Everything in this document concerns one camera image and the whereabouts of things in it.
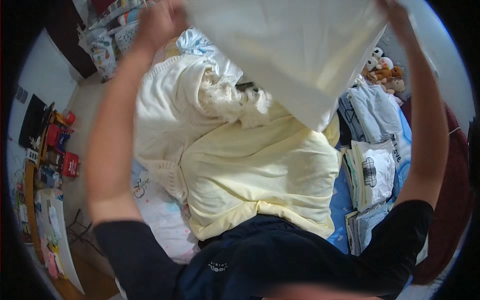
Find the person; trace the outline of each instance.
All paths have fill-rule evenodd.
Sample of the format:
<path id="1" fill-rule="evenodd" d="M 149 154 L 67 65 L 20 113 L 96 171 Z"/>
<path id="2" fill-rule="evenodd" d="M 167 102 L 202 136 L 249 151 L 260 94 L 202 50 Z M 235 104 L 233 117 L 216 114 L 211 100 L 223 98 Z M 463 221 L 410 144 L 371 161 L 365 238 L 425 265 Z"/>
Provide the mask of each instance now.
<path id="1" fill-rule="evenodd" d="M 408 13 L 377 0 L 405 48 L 412 84 L 412 155 L 408 178 L 360 256 L 276 216 L 257 215 L 199 243 L 188 265 L 171 261 L 130 191 L 135 99 L 156 51 L 187 28 L 178 1 L 157 3 L 106 88 L 86 161 L 89 215 L 98 244 L 130 300 L 394 299 L 412 274 L 432 221 L 448 151 L 443 105 Z"/>

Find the white dog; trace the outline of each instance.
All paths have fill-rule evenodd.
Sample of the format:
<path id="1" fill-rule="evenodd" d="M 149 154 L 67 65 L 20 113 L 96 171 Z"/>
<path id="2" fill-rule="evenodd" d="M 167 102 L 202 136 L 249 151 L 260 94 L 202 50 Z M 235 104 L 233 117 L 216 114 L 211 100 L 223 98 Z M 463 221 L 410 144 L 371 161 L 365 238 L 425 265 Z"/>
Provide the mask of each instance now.
<path id="1" fill-rule="evenodd" d="M 219 80 L 211 69 L 204 73 L 198 101 L 205 115 L 221 118 L 227 123 L 240 120 L 243 129 L 262 126 L 270 121 L 270 93 L 256 87 L 241 92 L 235 86 Z"/>

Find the hand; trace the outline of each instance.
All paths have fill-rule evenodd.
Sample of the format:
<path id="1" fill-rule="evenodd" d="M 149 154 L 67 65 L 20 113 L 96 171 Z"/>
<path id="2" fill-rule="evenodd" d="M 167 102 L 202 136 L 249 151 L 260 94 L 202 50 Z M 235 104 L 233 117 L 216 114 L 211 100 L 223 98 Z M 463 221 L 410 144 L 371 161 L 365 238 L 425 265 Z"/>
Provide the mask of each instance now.
<path id="1" fill-rule="evenodd" d="M 187 28 L 186 12 L 182 1 L 162 0 L 146 8 L 142 13 L 133 46 L 155 54 L 158 49 Z"/>
<path id="2" fill-rule="evenodd" d="M 412 24 L 408 19 L 408 12 L 396 0 L 376 0 L 380 11 L 386 14 L 398 41 L 403 47 L 410 47 L 418 43 Z"/>

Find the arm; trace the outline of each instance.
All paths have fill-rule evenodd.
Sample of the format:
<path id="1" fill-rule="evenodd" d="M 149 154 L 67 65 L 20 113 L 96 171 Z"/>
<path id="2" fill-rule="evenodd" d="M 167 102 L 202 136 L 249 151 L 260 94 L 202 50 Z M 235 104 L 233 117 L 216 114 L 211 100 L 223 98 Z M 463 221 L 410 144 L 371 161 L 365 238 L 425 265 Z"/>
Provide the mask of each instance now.
<path id="1" fill-rule="evenodd" d="M 405 8 L 377 0 L 407 52 L 412 84 L 412 161 L 395 205 L 420 199 L 435 208 L 448 156 L 448 126 L 440 94 Z"/>
<path id="2" fill-rule="evenodd" d="M 95 225 L 142 220 L 130 190 L 136 95 L 156 51 L 185 28 L 185 14 L 177 3 L 165 0 L 149 8 L 130 53 L 108 83 L 86 159 L 87 202 Z"/>

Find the yellow blanket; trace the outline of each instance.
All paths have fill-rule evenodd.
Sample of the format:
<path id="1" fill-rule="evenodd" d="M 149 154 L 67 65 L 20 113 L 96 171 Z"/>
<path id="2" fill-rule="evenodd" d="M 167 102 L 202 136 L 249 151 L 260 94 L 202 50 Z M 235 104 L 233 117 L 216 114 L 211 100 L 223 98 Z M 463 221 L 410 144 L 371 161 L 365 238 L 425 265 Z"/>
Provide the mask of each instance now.
<path id="1" fill-rule="evenodd" d="M 306 128 L 281 107 L 268 125 L 243 130 L 239 122 L 206 134 L 182 156 L 192 232 L 205 240 L 256 214 L 283 217 L 328 238 L 329 208 L 341 165 L 335 115 L 323 133 Z"/>

